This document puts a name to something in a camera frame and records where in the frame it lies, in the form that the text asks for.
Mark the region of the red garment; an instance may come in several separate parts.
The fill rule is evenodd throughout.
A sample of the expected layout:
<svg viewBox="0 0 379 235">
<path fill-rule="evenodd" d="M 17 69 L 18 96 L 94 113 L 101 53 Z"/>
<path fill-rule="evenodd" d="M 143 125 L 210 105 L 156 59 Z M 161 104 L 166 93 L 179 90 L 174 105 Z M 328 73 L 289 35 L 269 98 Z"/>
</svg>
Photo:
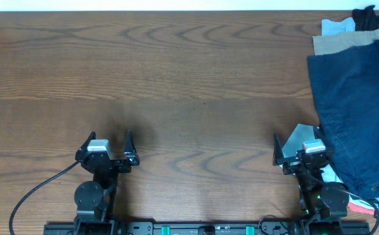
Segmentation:
<svg viewBox="0 0 379 235">
<path fill-rule="evenodd" d="M 375 215 L 375 210 L 371 206 L 364 206 L 362 203 L 357 203 L 355 200 L 349 201 L 348 207 L 350 208 L 351 211 L 357 212 L 357 213 L 364 213 L 368 215 Z"/>
</svg>

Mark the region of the navy blue shorts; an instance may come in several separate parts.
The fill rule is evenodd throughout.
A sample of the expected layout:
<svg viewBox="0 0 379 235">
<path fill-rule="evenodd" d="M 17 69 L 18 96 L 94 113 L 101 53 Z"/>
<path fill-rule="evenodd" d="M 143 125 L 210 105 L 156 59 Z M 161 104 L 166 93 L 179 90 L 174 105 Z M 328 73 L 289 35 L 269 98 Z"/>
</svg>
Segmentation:
<svg viewBox="0 0 379 235">
<path fill-rule="evenodd" d="M 307 58 L 314 105 L 333 166 L 349 190 L 379 197 L 379 40 Z"/>
</svg>

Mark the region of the khaki beige shorts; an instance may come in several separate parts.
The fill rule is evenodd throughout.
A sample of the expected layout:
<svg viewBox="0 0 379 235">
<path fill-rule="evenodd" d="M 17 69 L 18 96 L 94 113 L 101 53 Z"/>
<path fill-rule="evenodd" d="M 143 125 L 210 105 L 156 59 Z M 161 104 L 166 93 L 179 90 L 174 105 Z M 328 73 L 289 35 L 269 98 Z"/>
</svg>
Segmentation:
<svg viewBox="0 0 379 235">
<path fill-rule="evenodd" d="M 336 35 L 313 36 L 315 55 L 335 54 L 354 46 L 366 46 L 379 40 L 379 29 L 374 31 L 348 31 Z"/>
</svg>

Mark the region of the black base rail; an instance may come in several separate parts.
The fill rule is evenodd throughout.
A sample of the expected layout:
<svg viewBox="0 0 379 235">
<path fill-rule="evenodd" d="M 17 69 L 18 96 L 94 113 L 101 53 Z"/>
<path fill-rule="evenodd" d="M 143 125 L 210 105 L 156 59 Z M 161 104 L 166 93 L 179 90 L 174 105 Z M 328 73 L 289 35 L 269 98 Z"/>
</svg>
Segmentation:
<svg viewBox="0 0 379 235">
<path fill-rule="evenodd" d="M 274 235 L 274 234 L 369 234 L 368 223 L 311 223 L 308 227 L 293 221 L 263 220 L 259 223 L 152 223 L 51 224 L 44 235 L 112 234 L 112 235 Z"/>
</svg>

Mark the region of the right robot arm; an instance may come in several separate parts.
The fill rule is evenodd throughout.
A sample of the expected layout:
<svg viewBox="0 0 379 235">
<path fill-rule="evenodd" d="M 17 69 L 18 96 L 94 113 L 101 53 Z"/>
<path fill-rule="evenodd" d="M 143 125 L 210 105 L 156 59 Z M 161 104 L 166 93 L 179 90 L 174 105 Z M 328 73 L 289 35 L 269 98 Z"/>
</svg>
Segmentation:
<svg viewBox="0 0 379 235">
<path fill-rule="evenodd" d="M 341 218 L 347 216 L 349 196 L 339 182 L 324 182 L 323 168 L 331 164 L 333 145 L 317 128 L 314 140 L 306 141 L 294 156 L 285 157 L 277 135 L 273 136 L 273 165 L 293 174 L 299 187 L 300 206 L 306 216 L 289 222 L 287 234 L 342 234 Z"/>
</svg>

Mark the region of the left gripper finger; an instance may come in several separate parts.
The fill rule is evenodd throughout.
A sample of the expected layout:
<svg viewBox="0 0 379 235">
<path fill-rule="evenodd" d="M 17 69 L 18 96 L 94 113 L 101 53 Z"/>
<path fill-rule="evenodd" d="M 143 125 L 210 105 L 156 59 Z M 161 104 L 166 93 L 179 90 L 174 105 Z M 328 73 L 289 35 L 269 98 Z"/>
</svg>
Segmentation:
<svg viewBox="0 0 379 235">
<path fill-rule="evenodd" d="M 134 142 L 132 140 L 132 131 L 131 130 L 127 131 L 124 154 L 127 157 L 137 157 L 138 156 L 136 148 L 134 147 Z"/>
<path fill-rule="evenodd" d="M 90 135 L 88 136 L 87 140 L 79 147 L 79 149 L 76 152 L 77 156 L 82 156 L 87 152 L 87 147 L 90 144 L 92 140 L 96 138 L 95 131 L 91 131 Z"/>
</svg>

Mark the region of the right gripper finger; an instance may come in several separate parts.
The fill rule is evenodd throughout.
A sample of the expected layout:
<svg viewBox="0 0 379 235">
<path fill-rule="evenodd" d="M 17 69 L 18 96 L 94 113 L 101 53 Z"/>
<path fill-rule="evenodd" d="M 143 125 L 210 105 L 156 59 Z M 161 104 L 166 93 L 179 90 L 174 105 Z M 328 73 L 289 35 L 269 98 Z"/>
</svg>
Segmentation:
<svg viewBox="0 0 379 235">
<path fill-rule="evenodd" d="M 280 145 L 280 141 L 276 134 L 273 135 L 273 140 L 274 140 L 273 163 L 283 163 L 284 154 L 282 151 L 282 147 Z"/>
<path fill-rule="evenodd" d="M 314 126 L 313 133 L 315 139 L 321 140 L 325 147 L 329 147 L 329 142 L 326 140 L 326 137 L 324 136 L 323 132 L 320 130 L 319 127 Z"/>
</svg>

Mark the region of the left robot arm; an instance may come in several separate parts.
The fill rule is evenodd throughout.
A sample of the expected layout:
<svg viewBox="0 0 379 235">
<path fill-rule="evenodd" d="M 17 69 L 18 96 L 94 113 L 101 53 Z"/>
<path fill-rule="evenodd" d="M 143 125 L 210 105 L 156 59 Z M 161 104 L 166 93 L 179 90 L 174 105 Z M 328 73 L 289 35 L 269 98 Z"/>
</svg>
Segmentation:
<svg viewBox="0 0 379 235">
<path fill-rule="evenodd" d="M 124 159 L 112 159 L 108 140 L 97 139 L 92 132 L 77 150 L 75 159 L 81 167 L 93 175 L 75 191 L 77 205 L 73 235 L 119 235 L 127 233 L 127 226 L 114 216 L 114 202 L 118 187 L 118 175 L 131 172 L 140 164 L 140 158 L 127 131 Z"/>
</svg>

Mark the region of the light blue garment top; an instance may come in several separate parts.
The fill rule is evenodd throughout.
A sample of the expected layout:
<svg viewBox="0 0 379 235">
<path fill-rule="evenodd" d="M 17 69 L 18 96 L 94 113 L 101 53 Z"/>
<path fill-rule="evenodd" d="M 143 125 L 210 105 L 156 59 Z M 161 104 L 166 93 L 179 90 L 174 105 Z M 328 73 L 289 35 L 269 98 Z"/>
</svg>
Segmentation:
<svg viewBox="0 0 379 235">
<path fill-rule="evenodd" d="M 322 36 L 336 35 L 343 32 L 355 31 L 356 24 L 353 18 L 346 18 L 341 22 L 334 22 L 328 19 L 322 20 Z"/>
</svg>

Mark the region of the black garment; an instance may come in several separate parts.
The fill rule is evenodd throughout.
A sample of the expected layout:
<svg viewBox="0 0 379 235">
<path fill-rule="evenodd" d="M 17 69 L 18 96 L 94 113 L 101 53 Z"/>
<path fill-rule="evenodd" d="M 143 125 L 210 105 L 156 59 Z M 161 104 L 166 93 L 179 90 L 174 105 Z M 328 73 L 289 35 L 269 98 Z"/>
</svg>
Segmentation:
<svg viewBox="0 0 379 235">
<path fill-rule="evenodd" d="M 354 9 L 352 18 L 355 22 L 356 31 L 374 31 L 379 29 L 379 16 L 374 11 L 374 5 L 370 5 L 363 10 Z"/>
</svg>

